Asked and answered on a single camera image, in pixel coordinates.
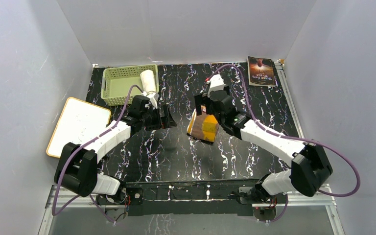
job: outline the white cylinder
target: white cylinder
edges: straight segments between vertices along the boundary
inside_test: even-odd
[[[155,76],[152,70],[145,70],[141,72],[141,80],[143,90],[146,93],[156,92]]]

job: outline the book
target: book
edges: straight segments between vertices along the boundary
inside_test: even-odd
[[[251,86],[274,87],[276,85],[271,59],[249,56],[247,65],[249,69],[249,84]]]

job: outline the black marble surface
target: black marble surface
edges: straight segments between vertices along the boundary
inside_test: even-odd
[[[140,182],[260,178],[269,172],[287,169],[271,153],[255,144],[230,137],[222,129],[213,145],[192,140],[186,135],[194,110],[193,96],[205,88],[204,79],[221,65],[158,66],[160,104],[169,104],[178,127],[140,131],[109,152],[101,170],[127,182]],[[236,65],[246,76],[256,117],[277,131],[298,136],[277,75],[275,87],[248,86],[247,64]],[[122,106],[109,107],[100,97],[104,69],[93,70],[86,101],[109,108],[112,121],[118,118]],[[235,106],[247,112],[239,74],[234,69],[224,69],[220,74],[231,87]]]

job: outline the orange border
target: orange border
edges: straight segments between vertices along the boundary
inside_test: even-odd
[[[84,103],[88,103],[88,104],[94,105],[94,106],[96,106],[96,107],[98,107],[98,108],[102,108],[102,109],[105,109],[105,110],[109,111],[110,114],[109,114],[109,117],[107,118],[106,124],[109,123],[110,116],[112,115],[112,111],[110,111],[110,109],[106,109],[106,108],[104,108],[104,107],[100,107],[100,106],[98,106],[98,105],[95,105],[95,104],[92,104],[92,103],[89,103],[89,102],[85,102],[85,101],[83,101],[83,100],[81,100],[81,99],[77,99],[77,98],[74,98],[74,97],[68,97],[67,100],[66,100],[66,103],[64,104],[63,110],[61,111],[61,115],[60,115],[60,117],[58,118],[57,125],[55,125],[54,132],[52,132],[51,139],[49,140],[49,143],[48,143],[48,146],[47,146],[47,149],[46,149],[46,153],[47,153],[47,155],[50,156],[50,157],[60,158],[60,157],[58,157],[58,156],[55,156],[55,155],[49,154],[49,153],[48,153],[48,149],[49,149],[49,146],[51,145],[52,138],[54,137],[55,131],[57,130],[57,127],[58,127],[58,123],[59,123],[61,117],[63,116],[64,109],[66,108],[69,99],[75,99],[75,100],[78,100],[78,101],[81,101],[81,102],[84,102]]]

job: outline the white wall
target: white wall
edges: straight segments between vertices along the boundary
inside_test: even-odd
[[[336,146],[360,171],[359,192],[337,198],[346,234],[376,234],[376,1],[318,0],[285,64],[306,137]],[[329,158],[332,190],[352,190],[351,169]]]
[[[99,65],[284,58],[315,0],[58,0]]]
[[[56,0],[0,0],[0,234],[37,234],[57,164],[46,146],[91,70]]]

